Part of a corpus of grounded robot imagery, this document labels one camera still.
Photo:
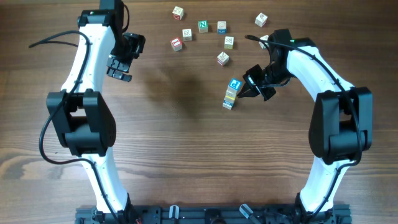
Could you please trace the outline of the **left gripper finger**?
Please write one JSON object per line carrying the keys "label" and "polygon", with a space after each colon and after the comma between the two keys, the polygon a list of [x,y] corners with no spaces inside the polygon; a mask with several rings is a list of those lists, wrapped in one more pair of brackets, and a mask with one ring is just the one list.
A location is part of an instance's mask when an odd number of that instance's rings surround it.
{"label": "left gripper finger", "polygon": [[132,63],[132,57],[122,58],[118,60],[115,56],[110,55],[107,61],[107,66],[114,70],[129,73]]}
{"label": "left gripper finger", "polygon": [[131,75],[125,74],[125,73],[115,70],[113,68],[108,68],[106,74],[109,77],[112,77],[112,78],[115,78],[117,80],[121,80],[124,82],[130,82],[132,79]]}

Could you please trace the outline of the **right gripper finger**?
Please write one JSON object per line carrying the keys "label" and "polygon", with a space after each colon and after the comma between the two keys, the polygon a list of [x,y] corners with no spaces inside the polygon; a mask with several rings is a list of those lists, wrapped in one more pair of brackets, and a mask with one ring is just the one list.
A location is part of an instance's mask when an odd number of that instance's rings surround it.
{"label": "right gripper finger", "polygon": [[274,87],[262,87],[260,88],[260,92],[264,101],[271,99],[276,94]]}
{"label": "right gripper finger", "polygon": [[255,65],[243,75],[245,84],[241,91],[237,94],[238,98],[256,97],[262,94],[259,85],[263,80],[262,68],[260,65]]}

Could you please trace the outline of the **blue P block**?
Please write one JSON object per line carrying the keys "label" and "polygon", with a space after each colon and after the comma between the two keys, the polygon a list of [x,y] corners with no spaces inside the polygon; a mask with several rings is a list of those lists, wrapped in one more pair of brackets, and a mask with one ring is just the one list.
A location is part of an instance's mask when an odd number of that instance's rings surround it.
{"label": "blue P block", "polygon": [[235,92],[236,93],[236,92],[239,91],[241,85],[242,85],[241,81],[239,81],[238,79],[233,78],[229,82],[227,90],[230,91],[230,92]]}

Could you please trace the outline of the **yellow sided picture block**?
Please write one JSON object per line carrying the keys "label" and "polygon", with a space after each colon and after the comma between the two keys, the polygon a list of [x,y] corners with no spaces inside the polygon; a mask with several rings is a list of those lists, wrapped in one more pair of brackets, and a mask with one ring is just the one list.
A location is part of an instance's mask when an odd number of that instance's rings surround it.
{"label": "yellow sided picture block", "polygon": [[235,99],[235,98],[236,98],[236,92],[235,92],[235,91],[228,91],[228,90],[227,90],[225,96],[228,97],[228,98],[233,98],[233,99]]}

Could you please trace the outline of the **yellow top block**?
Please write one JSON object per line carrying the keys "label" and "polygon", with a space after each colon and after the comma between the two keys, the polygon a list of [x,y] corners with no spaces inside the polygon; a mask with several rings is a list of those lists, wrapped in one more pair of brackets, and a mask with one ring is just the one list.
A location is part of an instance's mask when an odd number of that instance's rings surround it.
{"label": "yellow top block", "polygon": [[228,102],[230,102],[230,103],[234,103],[235,98],[232,98],[232,97],[229,97],[229,96],[225,96],[224,100],[225,100],[225,101],[228,101]]}

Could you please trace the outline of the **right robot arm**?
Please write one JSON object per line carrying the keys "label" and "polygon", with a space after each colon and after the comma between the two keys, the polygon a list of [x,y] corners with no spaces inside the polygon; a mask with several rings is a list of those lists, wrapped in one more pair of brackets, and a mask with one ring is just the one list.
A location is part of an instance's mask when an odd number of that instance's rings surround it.
{"label": "right robot arm", "polygon": [[309,39],[292,38],[288,29],[275,30],[266,40],[254,35],[269,53],[265,68],[255,65],[243,76],[238,98],[262,96],[265,101],[296,78],[315,104],[308,140],[314,160],[307,183],[294,204],[273,207],[264,219],[291,223],[338,223],[347,219],[348,207],[335,206],[333,198],[350,168],[361,162],[373,141],[373,94],[341,78],[322,58]]}

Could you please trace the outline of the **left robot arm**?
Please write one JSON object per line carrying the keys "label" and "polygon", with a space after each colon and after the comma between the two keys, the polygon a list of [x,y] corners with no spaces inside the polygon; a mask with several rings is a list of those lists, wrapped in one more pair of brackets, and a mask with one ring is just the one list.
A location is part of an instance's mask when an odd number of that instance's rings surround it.
{"label": "left robot arm", "polygon": [[105,76],[124,82],[131,63],[142,53],[145,37],[127,32],[129,10],[122,1],[101,1],[99,9],[78,17],[77,52],[59,92],[47,96],[47,118],[39,137],[53,124],[60,144],[83,165],[96,196],[94,208],[79,208],[76,223],[140,223],[141,218],[123,187],[113,157],[116,122],[101,92]]}

